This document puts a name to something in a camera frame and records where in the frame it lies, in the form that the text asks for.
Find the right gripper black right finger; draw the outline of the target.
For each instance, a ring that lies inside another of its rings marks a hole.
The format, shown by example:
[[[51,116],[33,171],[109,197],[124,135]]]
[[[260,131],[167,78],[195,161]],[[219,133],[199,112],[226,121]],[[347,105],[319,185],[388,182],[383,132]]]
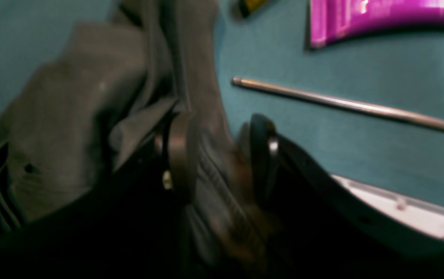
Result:
[[[444,279],[444,240],[354,197],[266,116],[251,116],[249,147],[255,200],[281,226],[271,278]]]

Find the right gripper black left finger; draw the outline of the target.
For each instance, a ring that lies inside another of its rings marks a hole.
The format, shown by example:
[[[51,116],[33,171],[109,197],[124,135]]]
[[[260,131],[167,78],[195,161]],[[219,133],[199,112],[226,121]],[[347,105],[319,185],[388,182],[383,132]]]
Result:
[[[164,116],[132,156],[75,202],[0,236],[0,279],[182,277],[199,124]]]

